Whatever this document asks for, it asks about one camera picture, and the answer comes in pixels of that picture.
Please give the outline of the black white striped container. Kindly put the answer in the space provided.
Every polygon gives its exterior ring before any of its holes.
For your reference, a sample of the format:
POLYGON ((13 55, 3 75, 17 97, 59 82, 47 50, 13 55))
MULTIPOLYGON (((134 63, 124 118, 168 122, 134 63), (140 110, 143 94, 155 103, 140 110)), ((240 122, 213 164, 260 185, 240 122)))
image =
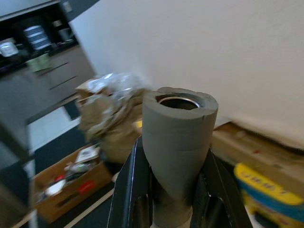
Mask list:
POLYGON ((23 30, 34 50, 42 50, 51 46, 51 41, 40 25, 35 25, 23 30))

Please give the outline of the pale green cup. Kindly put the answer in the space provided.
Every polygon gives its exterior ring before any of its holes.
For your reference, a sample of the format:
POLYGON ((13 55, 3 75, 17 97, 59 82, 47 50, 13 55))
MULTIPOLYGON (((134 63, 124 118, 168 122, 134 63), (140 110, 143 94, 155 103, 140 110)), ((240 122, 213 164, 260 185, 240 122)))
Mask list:
POLYGON ((36 58, 28 60, 26 64, 31 72, 38 72, 41 70, 51 68, 51 62, 48 53, 45 53, 36 58))

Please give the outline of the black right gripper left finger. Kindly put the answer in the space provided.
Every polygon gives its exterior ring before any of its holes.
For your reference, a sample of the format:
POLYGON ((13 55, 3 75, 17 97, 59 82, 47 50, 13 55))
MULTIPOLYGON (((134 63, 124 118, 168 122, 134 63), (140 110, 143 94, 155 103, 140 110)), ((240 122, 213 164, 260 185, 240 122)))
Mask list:
POLYGON ((109 228, 151 228, 153 174, 142 143, 142 137, 139 137, 117 176, 109 228))

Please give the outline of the grey kitchen drawer cabinet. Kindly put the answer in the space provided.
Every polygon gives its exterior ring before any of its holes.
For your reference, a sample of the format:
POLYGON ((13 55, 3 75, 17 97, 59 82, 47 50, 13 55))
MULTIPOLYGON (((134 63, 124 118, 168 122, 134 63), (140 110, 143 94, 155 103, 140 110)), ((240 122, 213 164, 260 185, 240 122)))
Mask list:
POLYGON ((19 132, 95 75, 79 45, 51 56, 50 63, 40 72, 25 67, 0 78, 0 124, 19 132))

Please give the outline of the broom with grey foam grip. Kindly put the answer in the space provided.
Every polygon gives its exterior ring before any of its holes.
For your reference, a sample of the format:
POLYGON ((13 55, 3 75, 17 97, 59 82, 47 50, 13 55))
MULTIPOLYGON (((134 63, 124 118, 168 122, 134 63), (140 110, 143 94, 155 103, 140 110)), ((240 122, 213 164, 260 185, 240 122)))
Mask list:
POLYGON ((218 112, 206 93, 162 87, 144 95, 142 145, 156 178, 153 222, 176 228, 192 214, 197 177, 206 159, 218 112))

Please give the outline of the yellow and blue bucket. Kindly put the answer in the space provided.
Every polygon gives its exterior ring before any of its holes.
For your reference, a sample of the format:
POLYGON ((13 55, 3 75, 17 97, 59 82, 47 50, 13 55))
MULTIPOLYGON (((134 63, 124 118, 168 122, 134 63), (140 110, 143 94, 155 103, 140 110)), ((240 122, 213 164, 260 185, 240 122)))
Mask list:
POLYGON ((243 201, 263 228, 304 228, 304 199, 252 168, 234 167, 243 201))

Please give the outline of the open cardboard box of clutter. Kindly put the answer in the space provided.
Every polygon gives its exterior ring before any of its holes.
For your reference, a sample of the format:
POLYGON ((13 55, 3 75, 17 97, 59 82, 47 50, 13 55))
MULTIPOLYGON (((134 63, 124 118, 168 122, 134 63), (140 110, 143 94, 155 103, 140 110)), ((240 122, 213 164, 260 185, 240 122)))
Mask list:
POLYGON ((34 176, 33 205, 38 214, 52 223, 112 180, 100 157, 76 163, 86 145, 34 176))

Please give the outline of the clear plastic bag pile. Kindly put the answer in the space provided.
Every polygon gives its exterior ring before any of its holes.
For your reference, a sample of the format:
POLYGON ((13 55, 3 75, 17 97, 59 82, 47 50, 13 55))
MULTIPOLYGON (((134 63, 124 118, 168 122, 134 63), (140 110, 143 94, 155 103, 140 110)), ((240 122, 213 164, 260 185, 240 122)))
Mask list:
POLYGON ((141 104, 146 87, 143 80, 133 73, 109 73, 88 82, 88 91, 93 93, 88 103, 141 104))

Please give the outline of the olive woven sack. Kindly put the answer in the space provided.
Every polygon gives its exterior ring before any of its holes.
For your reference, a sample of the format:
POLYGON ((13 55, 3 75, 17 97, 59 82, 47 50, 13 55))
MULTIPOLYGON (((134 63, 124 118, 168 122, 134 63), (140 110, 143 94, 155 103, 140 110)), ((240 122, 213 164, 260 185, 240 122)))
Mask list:
POLYGON ((123 164, 127 160, 140 135, 134 123, 142 117, 143 97, 148 91, 140 88, 76 100, 79 128, 87 141, 100 143, 106 161, 123 164))

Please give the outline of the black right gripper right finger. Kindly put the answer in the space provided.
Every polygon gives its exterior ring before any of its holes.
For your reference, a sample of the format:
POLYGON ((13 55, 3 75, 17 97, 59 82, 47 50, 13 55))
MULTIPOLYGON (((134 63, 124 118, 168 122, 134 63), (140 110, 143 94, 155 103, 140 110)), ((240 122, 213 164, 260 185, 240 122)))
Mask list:
POLYGON ((252 228, 234 179, 210 148, 196 180, 190 228, 252 228))

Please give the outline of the white kitchen appliance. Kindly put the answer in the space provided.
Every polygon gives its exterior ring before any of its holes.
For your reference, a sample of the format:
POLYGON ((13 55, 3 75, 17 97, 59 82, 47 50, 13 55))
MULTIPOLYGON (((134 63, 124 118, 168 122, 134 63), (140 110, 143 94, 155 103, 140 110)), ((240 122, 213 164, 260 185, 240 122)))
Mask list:
POLYGON ((18 49, 12 42, 4 42, 0 44, 0 54, 3 57, 11 57, 18 54, 18 49))

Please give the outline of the long open cardboard box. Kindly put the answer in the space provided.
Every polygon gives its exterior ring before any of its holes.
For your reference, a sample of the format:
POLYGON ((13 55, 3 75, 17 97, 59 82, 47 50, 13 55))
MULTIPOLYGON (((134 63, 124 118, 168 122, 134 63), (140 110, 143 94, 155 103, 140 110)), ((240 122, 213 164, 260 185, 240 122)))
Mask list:
POLYGON ((213 131, 214 153, 230 164, 243 163, 304 198, 304 152, 281 145, 234 123, 213 131))

